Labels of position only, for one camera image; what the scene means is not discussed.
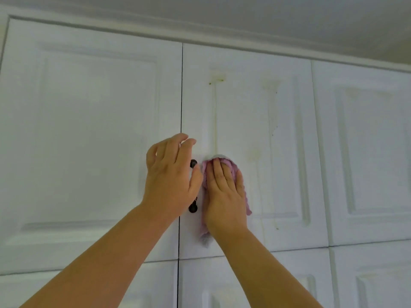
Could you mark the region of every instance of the hand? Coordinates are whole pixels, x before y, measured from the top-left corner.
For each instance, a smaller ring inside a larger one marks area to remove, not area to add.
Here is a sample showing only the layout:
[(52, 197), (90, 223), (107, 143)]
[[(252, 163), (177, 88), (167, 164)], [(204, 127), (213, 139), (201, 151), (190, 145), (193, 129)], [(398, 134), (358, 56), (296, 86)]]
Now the hand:
[(189, 178), (195, 143), (188, 135), (177, 134), (151, 146), (147, 152), (148, 173), (142, 205), (168, 214), (173, 220), (190, 206), (203, 182), (198, 164)]
[(207, 186), (205, 202), (208, 202), (205, 223), (211, 235), (220, 244), (247, 230), (247, 211), (243, 175), (237, 171), (234, 184), (230, 168), (218, 158), (207, 164)]

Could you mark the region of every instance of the ceiling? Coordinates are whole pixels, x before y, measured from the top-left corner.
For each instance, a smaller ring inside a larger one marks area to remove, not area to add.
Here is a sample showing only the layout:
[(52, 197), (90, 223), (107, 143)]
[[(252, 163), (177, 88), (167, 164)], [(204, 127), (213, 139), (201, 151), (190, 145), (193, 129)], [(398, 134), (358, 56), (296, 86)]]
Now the ceiling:
[(411, 0), (0, 0), (411, 64)]

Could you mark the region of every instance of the raised panel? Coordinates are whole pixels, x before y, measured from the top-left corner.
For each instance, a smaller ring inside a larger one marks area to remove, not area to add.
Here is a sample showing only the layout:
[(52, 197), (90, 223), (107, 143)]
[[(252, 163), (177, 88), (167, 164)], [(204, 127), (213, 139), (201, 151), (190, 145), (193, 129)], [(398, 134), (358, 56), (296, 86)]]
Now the raised panel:
[[(59, 271), (0, 276), (2, 308), (17, 308)], [(177, 261), (142, 264), (131, 282), (121, 308), (176, 308)]]
[[(184, 45), (182, 131), (196, 160), (238, 164), (249, 228), (269, 250), (328, 245), (309, 61)], [(182, 258), (223, 255), (198, 239), (202, 197), (181, 217)]]
[[(0, 74), (0, 272), (62, 269), (144, 192), (180, 131), (181, 43), (11, 20)], [(148, 260), (177, 259), (178, 221)]]
[(313, 63), (332, 244), (411, 237), (411, 75)]
[[(275, 252), (273, 255), (321, 305), (333, 307), (327, 249)], [(179, 270), (179, 308), (250, 307), (225, 257), (181, 260)]]
[(411, 241), (331, 248), (336, 307), (409, 307)]

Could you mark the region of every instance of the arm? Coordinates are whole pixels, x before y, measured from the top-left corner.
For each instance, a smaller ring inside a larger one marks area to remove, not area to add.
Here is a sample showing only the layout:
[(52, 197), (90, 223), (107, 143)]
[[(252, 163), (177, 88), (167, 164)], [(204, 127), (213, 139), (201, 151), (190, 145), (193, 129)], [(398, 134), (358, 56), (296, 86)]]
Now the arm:
[(203, 181), (197, 165), (189, 179), (194, 139), (177, 134), (147, 152), (143, 201), (56, 275), (22, 308), (115, 308), (169, 225), (193, 202)]
[(251, 307), (321, 305), (247, 229), (243, 176), (236, 184), (219, 159), (207, 165), (209, 201), (205, 222), (220, 245)]

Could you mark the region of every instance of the microfiber towel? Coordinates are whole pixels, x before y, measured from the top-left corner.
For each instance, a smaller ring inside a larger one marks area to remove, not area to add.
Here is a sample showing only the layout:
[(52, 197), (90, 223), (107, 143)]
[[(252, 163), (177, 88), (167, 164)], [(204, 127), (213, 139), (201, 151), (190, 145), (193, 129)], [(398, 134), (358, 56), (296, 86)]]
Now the microfiber towel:
[[(207, 192), (207, 163), (209, 163), (210, 161), (212, 161), (213, 159), (218, 158), (220, 159), (221, 163), (224, 163), (225, 165), (227, 165), (230, 168), (231, 171), (231, 175), (233, 176), (233, 180), (234, 183), (237, 182), (237, 171), (238, 171), (238, 166), (229, 158), (223, 156), (223, 155), (215, 155), (214, 157), (212, 157), (209, 160), (205, 160), (203, 161), (203, 163), (201, 164), (201, 170), (203, 172), (203, 188), (204, 188), (204, 195)], [(245, 195), (245, 205), (247, 206), (247, 215), (250, 216), (251, 215), (251, 210), (250, 207), (248, 205), (248, 199), (247, 199), (247, 194)], [(204, 213), (207, 209), (207, 203), (203, 202), (203, 209), (202, 209), (202, 216), (201, 216), (201, 230), (200, 230), (200, 239), (203, 242), (203, 244), (205, 246), (207, 246), (211, 240), (211, 235), (210, 232), (207, 229), (207, 225), (204, 221)]]

